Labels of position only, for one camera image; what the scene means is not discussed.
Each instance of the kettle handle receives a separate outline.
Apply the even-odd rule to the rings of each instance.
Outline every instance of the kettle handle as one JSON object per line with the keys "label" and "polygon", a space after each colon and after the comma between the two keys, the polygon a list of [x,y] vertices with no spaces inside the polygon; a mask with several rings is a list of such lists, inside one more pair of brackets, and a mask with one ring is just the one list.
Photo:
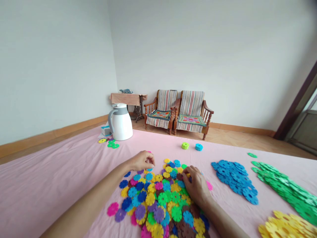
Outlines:
{"label": "kettle handle", "polygon": [[112,110],[111,112],[109,112],[109,115],[108,115],[108,122],[109,122],[109,127],[110,127],[110,131],[111,133],[113,134],[115,132],[115,129],[113,128],[112,126],[112,114],[117,112],[118,110]]}

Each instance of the kettle lid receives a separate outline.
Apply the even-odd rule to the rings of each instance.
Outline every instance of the kettle lid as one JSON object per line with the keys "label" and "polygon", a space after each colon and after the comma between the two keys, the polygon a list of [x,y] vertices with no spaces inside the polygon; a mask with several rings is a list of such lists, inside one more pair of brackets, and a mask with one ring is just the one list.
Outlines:
{"label": "kettle lid", "polygon": [[124,103],[115,103],[115,104],[112,104],[112,107],[114,109],[116,109],[116,108],[124,108],[124,107],[126,107],[126,104],[124,104]]}

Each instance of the person's left hand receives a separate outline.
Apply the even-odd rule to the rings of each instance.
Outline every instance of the person's left hand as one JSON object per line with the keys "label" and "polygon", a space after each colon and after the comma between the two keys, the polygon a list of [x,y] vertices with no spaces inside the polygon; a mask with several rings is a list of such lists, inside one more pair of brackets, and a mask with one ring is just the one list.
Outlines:
{"label": "person's left hand", "polygon": [[146,150],[137,153],[127,160],[130,170],[152,169],[155,166],[154,155]]}

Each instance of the stacked green pieces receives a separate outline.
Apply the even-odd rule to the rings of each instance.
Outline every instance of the stacked green pieces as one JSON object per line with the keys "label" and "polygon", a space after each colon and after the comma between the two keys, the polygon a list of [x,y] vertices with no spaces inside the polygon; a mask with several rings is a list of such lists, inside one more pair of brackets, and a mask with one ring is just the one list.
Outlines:
{"label": "stacked green pieces", "polygon": [[317,226],[317,197],[269,164],[252,161],[258,178],[271,186],[305,220]]}

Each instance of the wooden chair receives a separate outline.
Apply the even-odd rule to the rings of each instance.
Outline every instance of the wooden chair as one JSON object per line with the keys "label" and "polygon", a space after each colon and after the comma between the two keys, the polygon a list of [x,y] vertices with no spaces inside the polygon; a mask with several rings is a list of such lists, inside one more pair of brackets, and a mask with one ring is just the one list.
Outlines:
{"label": "wooden chair", "polygon": [[148,124],[150,124],[155,127],[168,129],[168,134],[172,134],[176,100],[177,90],[158,90],[154,101],[144,105],[145,129],[147,130]]}
{"label": "wooden chair", "polygon": [[182,91],[179,104],[175,105],[174,110],[174,135],[178,129],[203,133],[202,139],[206,139],[214,111],[207,107],[204,92]]}

